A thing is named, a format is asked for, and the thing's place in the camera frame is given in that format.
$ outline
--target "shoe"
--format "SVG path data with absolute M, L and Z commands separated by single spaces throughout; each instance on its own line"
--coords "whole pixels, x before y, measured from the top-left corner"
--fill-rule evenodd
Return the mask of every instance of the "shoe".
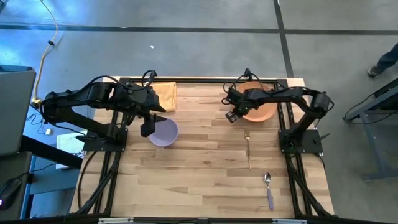
M 377 67 L 377 66 L 373 66 L 373 67 L 371 67 L 371 68 L 369 68 L 369 70 L 368 70 L 368 75 L 371 77 L 371 78 L 376 78 L 376 77 L 378 77 L 381 73 L 383 73 L 384 72 L 384 70 L 383 69 L 381 69 L 381 68 L 379 68 L 379 67 Z

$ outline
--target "purple spoon handle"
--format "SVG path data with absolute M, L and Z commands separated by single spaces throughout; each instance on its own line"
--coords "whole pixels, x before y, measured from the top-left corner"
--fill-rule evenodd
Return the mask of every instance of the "purple spoon handle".
M 269 209 L 274 209 L 274 199 L 272 198 L 271 189 L 267 187 Z

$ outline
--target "yellow cloth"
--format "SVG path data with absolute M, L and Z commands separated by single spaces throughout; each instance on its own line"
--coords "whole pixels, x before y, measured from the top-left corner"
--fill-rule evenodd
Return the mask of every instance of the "yellow cloth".
M 177 101 L 177 84 L 175 82 L 152 83 L 151 86 L 159 96 L 160 105 L 166 112 L 175 111 Z

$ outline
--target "computer mouse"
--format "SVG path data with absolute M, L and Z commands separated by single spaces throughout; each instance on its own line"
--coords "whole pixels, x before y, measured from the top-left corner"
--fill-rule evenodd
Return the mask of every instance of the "computer mouse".
M 18 178 L 11 178 L 0 188 L 0 210 L 7 210 L 15 201 L 21 188 L 22 181 Z

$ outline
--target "orange bowl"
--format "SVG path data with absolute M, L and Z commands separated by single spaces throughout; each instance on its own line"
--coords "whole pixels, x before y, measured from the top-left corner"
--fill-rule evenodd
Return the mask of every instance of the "orange bowl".
M 264 90 L 271 90 L 267 85 L 261 83 Z M 252 89 L 252 88 L 260 88 L 260 83 L 257 81 L 245 82 L 240 84 L 236 89 L 243 93 L 245 90 Z M 265 103 L 259 107 L 258 110 L 251 109 L 249 113 L 243 116 L 244 119 L 252 122 L 263 122 L 270 117 L 272 117 L 277 109 L 277 103 Z

